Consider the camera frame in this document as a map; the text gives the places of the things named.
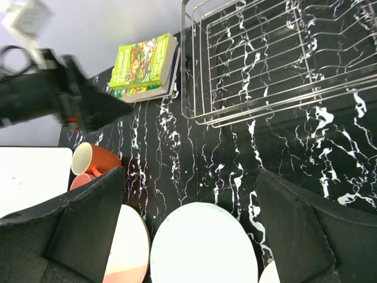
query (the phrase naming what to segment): white wall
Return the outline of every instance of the white wall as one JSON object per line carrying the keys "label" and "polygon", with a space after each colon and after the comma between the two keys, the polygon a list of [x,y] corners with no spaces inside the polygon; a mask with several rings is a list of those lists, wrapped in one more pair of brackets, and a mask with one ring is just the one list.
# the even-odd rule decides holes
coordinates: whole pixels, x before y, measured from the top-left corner
{"label": "white wall", "polygon": [[[87,77],[110,68],[120,45],[177,33],[181,25],[181,0],[43,1],[55,15],[42,32],[39,46],[52,48],[56,54],[75,55]],[[208,6],[228,1],[210,0]],[[189,9],[200,2],[191,0]],[[2,26],[0,39],[3,45],[17,44]],[[23,62],[14,55],[7,64],[17,68]],[[44,117],[1,129],[0,145],[57,145],[59,131],[53,117]]]}

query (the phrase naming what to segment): mug handle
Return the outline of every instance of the mug handle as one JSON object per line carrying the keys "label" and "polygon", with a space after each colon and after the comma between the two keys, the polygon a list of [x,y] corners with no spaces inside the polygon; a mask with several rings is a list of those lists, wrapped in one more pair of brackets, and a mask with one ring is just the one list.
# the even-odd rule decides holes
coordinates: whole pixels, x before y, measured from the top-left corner
{"label": "mug handle", "polygon": [[97,178],[102,175],[102,173],[100,171],[98,171],[98,169],[96,167],[93,167],[92,171],[93,171],[93,175]]}

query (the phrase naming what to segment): white table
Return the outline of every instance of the white table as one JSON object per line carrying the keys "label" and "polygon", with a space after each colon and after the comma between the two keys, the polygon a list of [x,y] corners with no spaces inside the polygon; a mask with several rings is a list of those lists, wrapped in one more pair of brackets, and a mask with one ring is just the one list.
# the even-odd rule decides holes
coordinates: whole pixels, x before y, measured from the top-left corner
{"label": "white table", "polygon": [[0,147],[0,218],[65,193],[72,150]]}

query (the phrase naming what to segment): green book cover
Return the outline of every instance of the green book cover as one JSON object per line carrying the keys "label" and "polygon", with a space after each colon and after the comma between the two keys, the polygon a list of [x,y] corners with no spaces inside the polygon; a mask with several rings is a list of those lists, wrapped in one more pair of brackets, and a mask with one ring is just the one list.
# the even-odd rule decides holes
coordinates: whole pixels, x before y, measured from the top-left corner
{"label": "green book cover", "polygon": [[160,87],[159,85],[151,85],[149,87],[134,87],[134,88],[126,88],[125,90],[113,90],[111,92],[111,95],[116,98],[122,99],[127,96],[132,96],[134,94],[143,93],[147,90],[153,90],[159,87]]}
{"label": "green book cover", "polygon": [[171,34],[149,41],[121,46],[118,50],[110,87],[113,90],[162,85],[164,66]]}

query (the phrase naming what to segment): pink mug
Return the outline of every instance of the pink mug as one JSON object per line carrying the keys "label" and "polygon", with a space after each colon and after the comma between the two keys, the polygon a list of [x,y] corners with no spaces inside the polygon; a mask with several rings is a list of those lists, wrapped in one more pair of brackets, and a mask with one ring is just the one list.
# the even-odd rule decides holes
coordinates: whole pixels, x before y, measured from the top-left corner
{"label": "pink mug", "polygon": [[77,189],[78,187],[84,186],[90,181],[94,180],[95,176],[92,174],[82,173],[76,176],[73,180],[70,190]]}

